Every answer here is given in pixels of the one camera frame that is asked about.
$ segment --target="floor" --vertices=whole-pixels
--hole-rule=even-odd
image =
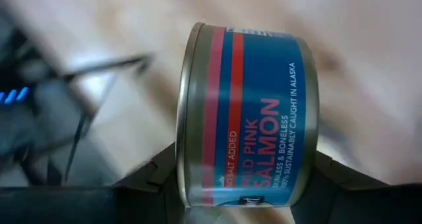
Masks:
[[[98,109],[92,139],[121,176],[174,140],[183,52],[192,25],[203,21],[305,39],[320,84],[318,149],[389,184],[422,181],[419,0],[5,3],[60,72],[110,58],[155,55],[141,78],[110,72],[75,85]],[[115,86],[104,99],[112,80]]]

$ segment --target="wooden floor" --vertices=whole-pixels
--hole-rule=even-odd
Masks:
[[[150,121],[154,129],[137,136],[152,143],[157,136],[162,139],[142,159],[174,139],[172,112],[158,108],[174,110],[187,37],[192,25],[203,21],[304,38],[320,82],[325,136],[319,149],[390,184],[422,181],[419,0],[5,1],[63,72],[112,57],[155,54],[152,70],[137,84],[140,100],[126,109],[107,100],[109,112],[100,113],[98,122],[101,127],[118,120],[121,127],[136,126],[139,132]],[[107,76],[85,82],[88,98],[99,98],[104,82],[113,78]],[[140,117],[142,123],[127,122],[128,108],[151,112]],[[155,128],[158,134],[151,132]],[[125,136],[133,135],[127,131]],[[125,149],[136,152],[120,165],[138,163],[136,156],[143,150]]]

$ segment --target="blue label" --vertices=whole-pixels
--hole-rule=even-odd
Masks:
[[[301,52],[295,38],[286,34],[242,35],[240,128],[231,131],[234,34],[238,33],[225,32],[222,50],[214,205],[282,206],[295,186],[304,146],[306,96]]]

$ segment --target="can lid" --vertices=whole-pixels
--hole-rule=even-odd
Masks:
[[[204,23],[196,23],[189,35],[187,41],[185,56],[183,58],[182,73],[180,78],[180,92],[179,101],[177,103],[177,118],[176,118],[176,169],[177,169],[177,184],[179,186],[179,194],[186,206],[190,206],[186,187],[185,187],[185,129],[187,116],[187,95],[189,91],[189,79],[191,77],[191,69],[193,62],[193,55],[195,54],[196,41],[198,40],[200,29]]]

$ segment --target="can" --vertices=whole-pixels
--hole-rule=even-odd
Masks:
[[[318,82],[289,34],[194,25],[177,106],[177,182],[186,206],[290,206],[318,137]]]

